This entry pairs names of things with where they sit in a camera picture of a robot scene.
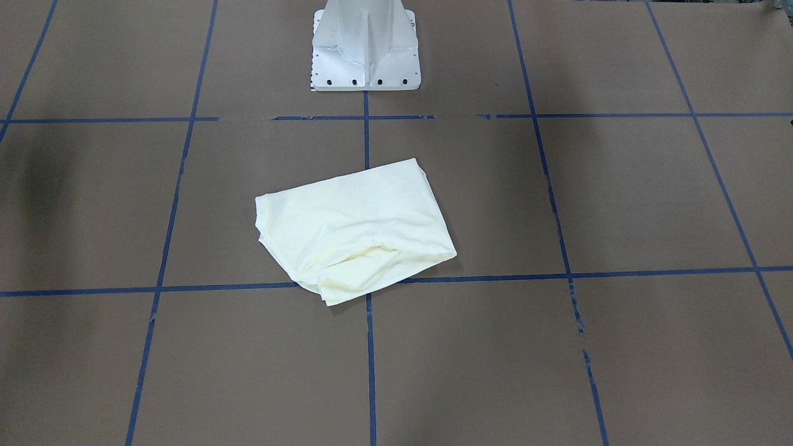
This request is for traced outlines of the cream long-sleeve cat shirt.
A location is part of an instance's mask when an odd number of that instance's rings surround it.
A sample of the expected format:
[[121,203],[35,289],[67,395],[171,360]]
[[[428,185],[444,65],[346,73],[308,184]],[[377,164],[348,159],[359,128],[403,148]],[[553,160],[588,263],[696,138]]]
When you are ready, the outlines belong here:
[[416,159],[261,195],[255,211],[261,245],[329,307],[458,254]]

